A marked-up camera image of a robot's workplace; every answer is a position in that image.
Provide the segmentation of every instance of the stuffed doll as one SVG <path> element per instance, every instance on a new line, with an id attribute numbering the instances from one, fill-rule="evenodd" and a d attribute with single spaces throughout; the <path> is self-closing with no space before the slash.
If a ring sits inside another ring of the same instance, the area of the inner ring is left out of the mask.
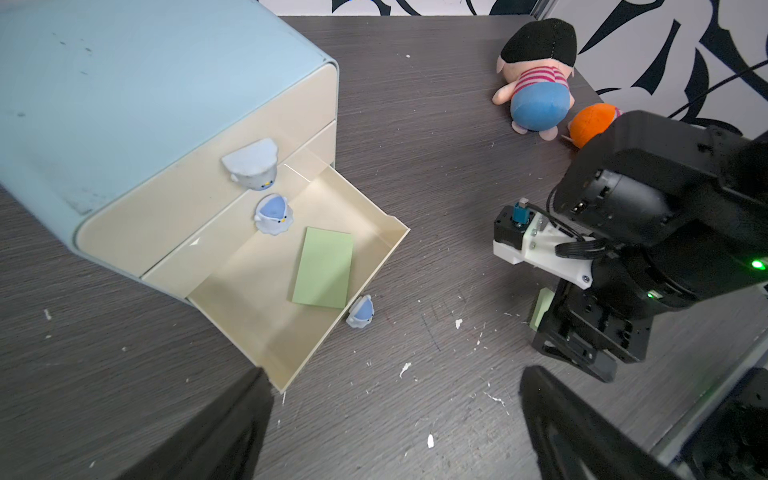
<path id="1" fill-rule="evenodd" d="M 530 22 L 509 39 L 496 61 L 507 84 L 493 103 L 510 103 L 512 129 L 537 131 L 544 140 L 558 136 L 560 123 L 574 104 L 568 76 L 576 62 L 576 31 L 558 18 Z"/>
<path id="2" fill-rule="evenodd" d="M 568 122 L 570 137 L 563 135 L 565 140 L 579 148 L 583 148 L 592 137 L 601 134 L 623 112 L 613 105 L 594 104 L 578 112 L 573 120 Z"/>

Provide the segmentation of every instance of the green sticky note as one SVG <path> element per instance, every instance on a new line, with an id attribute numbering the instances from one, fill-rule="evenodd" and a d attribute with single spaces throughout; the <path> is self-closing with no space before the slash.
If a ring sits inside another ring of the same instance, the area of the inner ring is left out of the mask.
<path id="1" fill-rule="evenodd" d="M 349 233 L 307 227 L 291 301 L 344 308 L 352 246 Z"/>
<path id="2" fill-rule="evenodd" d="M 549 310 L 552 300 L 554 300 L 554 292 L 549 288 L 545 287 L 538 291 L 536 307 L 533 309 L 533 317 L 531 317 L 530 323 L 533 330 L 538 331 L 538 324 L 541 323 L 544 314 Z"/>

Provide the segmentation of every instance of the wood grain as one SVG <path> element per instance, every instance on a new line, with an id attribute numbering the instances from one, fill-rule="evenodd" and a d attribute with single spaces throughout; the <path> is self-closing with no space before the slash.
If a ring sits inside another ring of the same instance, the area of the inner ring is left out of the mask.
<path id="1" fill-rule="evenodd" d="M 663 316 L 611 385 L 529 346 L 555 278 L 495 258 L 492 221 L 542 203 L 573 152 L 490 102 L 528 19 L 286 19 L 341 65 L 339 171 L 412 232 L 372 325 L 340 324 L 276 400 L 257 478 L 537 478 L 516 396 L 534 363 L 649 449 L 768 324 L 755 290 Z M 571 90 L 571 115 L 598 101 L 578 74 Z M 0 477 L 114 477 L 246 370 L 196 310 L 71 255 L 6 194 L 0 218 Z"/>

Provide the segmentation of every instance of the black pattern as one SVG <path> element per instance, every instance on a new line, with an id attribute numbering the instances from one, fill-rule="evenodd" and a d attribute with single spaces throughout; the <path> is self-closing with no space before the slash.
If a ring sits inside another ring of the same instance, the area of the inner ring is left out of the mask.
<path id="1" fill-rule="evenodd" d="M 581 51 L 579 51 L 579 54 L 586 52 L 590 48 L 600 43 L 603 38 L 609 36 L 614 30 L 621 27 L 632 18 L 659 8 L 663 3 L 664 0 L 656 0 L 653 3 L 638 5 L 635 3 L 627 2 L 626 0 L 621 0 L 621 3 L 616 5 L 616 8 L 614 8 L 608 18 L 603 21 L 603 23 L 600 25 L 600 28 L 598 28 L 597 31 L 592 34 L 590 39 L 587 41 L 587 44 L 581 49 Z"/>
<path id="2" fill-rule="evenodd" d="M 661 47 L 661 50 L 659 50 L 654 61 L 648 66 L 648 69 L 632 84 L 633 87 L 640 87 L 649 94 L 654 94 L 656 88 L 661 83 L 664 71 L 667 69 L 667 57 L 670 54 L 672 42 L 678 30 L 680 30 L 680 23 L 677 20 L 673 20 L 672 28 L 670 28 L 670 33 L 667 35 L 664 46 Z"/>
<path id="3" fill-rule="evenodd" d="M 754 91 L 768 101 L 768 81 L 763 80 L 754 71 L 747 71 L 749 65 L 746 64 L 741 54 L 733 43 L 730 32 L 721 28 L 717 23 L 718 12 L 720 10 L 720 0 L 710 0 L 712 2 L 712 18 L 710 25 L 701 36 L 699 42 L 707 47 L 720 61 L 722 61 L 734 73 L 746 72 L 741 79 L 746 82 Z"/>
<path id="4" fill-rule="evenodd" d="M 379 15 L 382 17 L 389 17 L 389 13 L 392 11 L 392 7 L 382 2 L 382 0 L 371 0 L 371 2 L 375 3 L 376 6 L 379 7 Z"/>
<path id="5" fill-rule="evenodd" d="M 349 2 L 349 0 L 331 0 L 331 13 L 334 13 L 338 7 L 344 5 L 347 2 Z M 392 7 L 382 2 L 382 0 L 371 0 L 371 2 L 379 7 L 379 15 L 382 17 L 388 17 L 389 13 L 392 11 Z"/>
<path id="6" fill-rule="evenodd" d="M 331 13 L 334 13 L 336 9 L 345 3 L 347 3 L 349 0 L 331 0 Z"/>
<path id="7" fill-rule="evenodd" d="M 621 90 L 621 89 L 620 88 L 601 88 L 595 93 L 597 93 L 598 95 L 602 95 L 602 94 L 607 94 L 609 91 L 614 91 L 614 90 Z"/>
<path id="8" fill-rule="evenodd" d="M 403 10 L 408 12 L 408 15 L 418 15 L 421 16 L 420 13 L 418 13 L 416 10 L 413 9 L 411 5 L 408 5 L 408 2 L 406 0 L 397 0 L 398 5 L 402 7 Z"/>
<path id="9" fill-rule="evenodd" d="M 536 0 L 496 0 L 489 15 L 530 15 Z"/>
<path id="10" fill-rule="evenodd" d="M 701 108 L 704 106 L 704 101 L 707 99 L 705 94 L 709 87 L 710 70 L 707 68 L 707 63 L 704 61 L 703 55 L 697 48 L 696 57 L 694 58 L 694 68 L 690 71 L 688 85 L 685 86 L 685 96 L 688 98 L 690 106 L 688 107 L 688 111 L 685 112 L 685 116 L 681 118 L 682 121 L 690 123 L 690 120 L 699 114 Z"/>

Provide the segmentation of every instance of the drawer front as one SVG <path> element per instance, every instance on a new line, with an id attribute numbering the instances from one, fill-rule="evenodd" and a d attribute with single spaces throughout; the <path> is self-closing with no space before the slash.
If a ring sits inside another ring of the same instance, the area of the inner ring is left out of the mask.
<path id="1" fill-rule="evenodd" d="M 97 212 L 81 226 L 75 245 L 143 275 L 246 191 L 230 180 L 220 161 L 225 154 L 271 137 L 284 161 L 336 118 L 337 87 L 336 67 L 322 66 Z"/>
<path id="2" fill-rule="evenodd" d="M 186 298 L 257 233 L 253 213 L 262 198 L 281 194 L 291 202 L 333 163 L 335 154 L 334 121 L 278 167 L 275 184 L 269 190 L 246 190 L 141 279 L 159 290 Z"/>

